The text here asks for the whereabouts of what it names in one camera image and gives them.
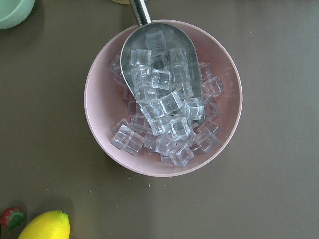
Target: gray table surface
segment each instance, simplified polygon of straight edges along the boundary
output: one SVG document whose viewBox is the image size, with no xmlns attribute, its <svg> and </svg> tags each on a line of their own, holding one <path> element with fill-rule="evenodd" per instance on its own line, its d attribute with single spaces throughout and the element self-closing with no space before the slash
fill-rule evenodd
<svg viewBox="0 0 319 239">
<path fill-rule="evenodd" d="M 225 150 L 172 178 L 134 173 L 95 142 L 83 93 L 90 66 L 134 25 L 108 0 L 37 0 L 0 31 L 0 211 L 22 227 L 66 210 L 71 239 L 319 237 L 319 1 L 150 0 L 152 19 L 213 35 L 235 61 L 243 110 Z"/>
</svg>

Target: pile of ice cubes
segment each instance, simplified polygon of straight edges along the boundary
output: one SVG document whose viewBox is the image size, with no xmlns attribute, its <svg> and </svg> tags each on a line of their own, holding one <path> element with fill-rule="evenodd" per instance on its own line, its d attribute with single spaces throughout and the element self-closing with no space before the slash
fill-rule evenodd
<svg viewBox="0 0 319 239">
<path fill-rule="evenodd" d="M 194 97 L 188 52 L 168 49 L 163 31 L 146 33 L 145 49 L 131 51 L 129 62 L 134 97 L 127 87 L 116 55 L 108 68 L 123 86 L 130 120 L 121 119 L 112 129 L 111 144 L 137 155 L 142 147 L 159 153 L 162 162 L 185 167 L 195 154 L 208 153 L 219 143 L 221 128 L 215 97 L 224 92 L 219 76 L 213 76 L 208 62 L 200 62 L 203 99 Z M 201 125 L 196 124 L 205 114 Z"/>
</svg>

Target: red strawberry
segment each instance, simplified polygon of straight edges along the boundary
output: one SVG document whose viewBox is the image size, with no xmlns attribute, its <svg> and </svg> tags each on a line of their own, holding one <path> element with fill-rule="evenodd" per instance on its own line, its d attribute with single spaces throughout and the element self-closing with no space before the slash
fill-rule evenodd
<svg viewBox="0 0 319 239">
<path fill-rule="evenodd" d="M 20 226 L 25 219 L 25 213 L 19 207 L 12 207 L 5 210 L 0 219 L 0 223 L 5 228 Z"/>
</svg>

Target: mint green cup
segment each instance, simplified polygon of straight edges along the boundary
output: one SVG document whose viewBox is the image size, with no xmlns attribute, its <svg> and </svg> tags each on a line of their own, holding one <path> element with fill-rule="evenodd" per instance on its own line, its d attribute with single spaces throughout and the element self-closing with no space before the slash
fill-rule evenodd
<svg viewBox="0 0 319 239">
<path fill-rule="evenodd" d="M 22 23 L 31 13 L 34 0 L 0 0 L 0 29 Z"/>
</svg>

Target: metal scoop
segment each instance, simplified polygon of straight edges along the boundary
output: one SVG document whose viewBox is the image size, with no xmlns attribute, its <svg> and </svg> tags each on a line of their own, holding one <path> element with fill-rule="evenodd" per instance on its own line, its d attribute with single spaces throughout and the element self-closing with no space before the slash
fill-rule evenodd
<svg viewBox="0 0 319 239">
<path fill-rule="evenodd" d="M 188 67 L 192 78 L 191 85 L 194 92 L 193 97 L 199 97 L 202 99 L 201 73 L 198 64 L 197 53 L 191 39 L 186 35 L 185 32 L 175 26 L 166 23 L 152 22 L 144 0 L 130 0 L 130 4 L 138 28 L 131 33 L 131 35 L 125 41 L 121 51 L 120 61 L 123 77 L 132 94 L 135 96 L 135 92 L 133 90 L 134 85 L 131 77 L 131 65 L 129 63 L 130 52 L 134 49 L 146 49 L 146 32 L 156 32 L 162 30 L 167 40 L 167 49 L 185 48 L 187 50 L 189 57 Z"/>
</svg>

